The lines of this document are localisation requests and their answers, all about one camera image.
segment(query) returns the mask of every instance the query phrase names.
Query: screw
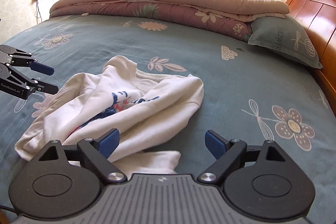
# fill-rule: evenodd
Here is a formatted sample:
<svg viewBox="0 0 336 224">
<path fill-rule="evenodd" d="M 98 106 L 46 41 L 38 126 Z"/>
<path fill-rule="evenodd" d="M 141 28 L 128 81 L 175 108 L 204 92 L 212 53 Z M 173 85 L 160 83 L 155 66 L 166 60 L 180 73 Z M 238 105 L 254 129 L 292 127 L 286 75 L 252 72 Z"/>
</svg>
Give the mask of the screw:
<svg viewBox="0 0 336 224">
<path fill-rule="evenodd" d="M 112 181 L 120 181 L 123 180 L 124 177 L 124 174 L 118 172 L 113 172 L 108 175 L 108 179 Z"/>
<path fill-rule="evenodd" d="M 217 179 L 216 175 L 213 173 L 203 173 L 202 175 L 199 176 L 199 178 L 203 181 L 214 181 Z"/>
</svg>

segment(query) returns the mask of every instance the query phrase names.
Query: white sweatshirt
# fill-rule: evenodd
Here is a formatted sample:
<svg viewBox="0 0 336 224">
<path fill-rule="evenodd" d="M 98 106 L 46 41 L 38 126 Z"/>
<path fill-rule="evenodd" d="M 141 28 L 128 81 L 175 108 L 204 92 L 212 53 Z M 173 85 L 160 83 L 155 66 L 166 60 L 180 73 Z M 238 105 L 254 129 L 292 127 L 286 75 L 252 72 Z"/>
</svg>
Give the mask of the white sweatshirt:
<svg viewBox="0 0 336 224">
<path fill-rule="evenodd" d="M 117 128 L 120 144 L 110 162 L 128 177 L 132 173 L 172 174 L 179 152 L 140 151 L 175 136 L 202 100 L 199 78 L 145 73 L 126 57 L 115 56 L 100 75 L 71 77 L 15 144 L 15 150 L 31 160 L 50 140 L 76 144 Z"/>
</svg>

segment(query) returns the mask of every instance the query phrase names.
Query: pink comforter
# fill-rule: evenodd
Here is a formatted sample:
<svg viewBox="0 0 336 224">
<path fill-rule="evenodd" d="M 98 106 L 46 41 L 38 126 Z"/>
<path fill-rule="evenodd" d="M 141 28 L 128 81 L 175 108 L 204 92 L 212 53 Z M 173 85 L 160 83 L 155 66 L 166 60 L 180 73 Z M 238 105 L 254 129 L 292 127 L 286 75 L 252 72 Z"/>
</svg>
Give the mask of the pink comforter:
<svg viewBox="0 0 336 224">
<path fill-rule="evenodd" d="M 246 41 L 249 22 L 264 16 L 284 18 L 281 0 L 60 0 L 50 17 L 83 13 L 144 17 L 183 24 Z"/>
</svg>

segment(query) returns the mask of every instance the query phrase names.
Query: wooden headboard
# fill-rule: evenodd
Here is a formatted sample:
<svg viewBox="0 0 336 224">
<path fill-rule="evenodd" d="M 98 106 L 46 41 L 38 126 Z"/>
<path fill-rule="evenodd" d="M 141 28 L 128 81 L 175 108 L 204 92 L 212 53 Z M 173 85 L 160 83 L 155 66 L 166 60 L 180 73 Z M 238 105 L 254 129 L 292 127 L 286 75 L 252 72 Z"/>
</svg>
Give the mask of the wooden headboard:
<svg viewBox="0 0 336 224">
<path fill-rule="evenodd" d="M 290 15 L 313 43 L 321 70 L 311 69 L 336 115 L 336 0 L 287 0 Z"/>
</svg>

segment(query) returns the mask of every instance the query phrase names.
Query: pillow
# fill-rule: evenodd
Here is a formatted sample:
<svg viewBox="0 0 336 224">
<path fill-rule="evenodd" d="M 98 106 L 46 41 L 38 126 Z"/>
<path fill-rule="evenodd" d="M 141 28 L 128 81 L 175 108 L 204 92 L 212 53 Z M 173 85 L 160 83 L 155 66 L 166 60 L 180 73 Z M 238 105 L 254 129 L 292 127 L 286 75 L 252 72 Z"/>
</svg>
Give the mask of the pillow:
<svg viewBox="0 0 336 224">
<path fill-rule="evenodd" d="M 319 56 L 303 27 L 290 15 L 261 17 L 251 23 L 249 45 L 268 48 L 303 65 L 321 69 Z"/>
</svg>

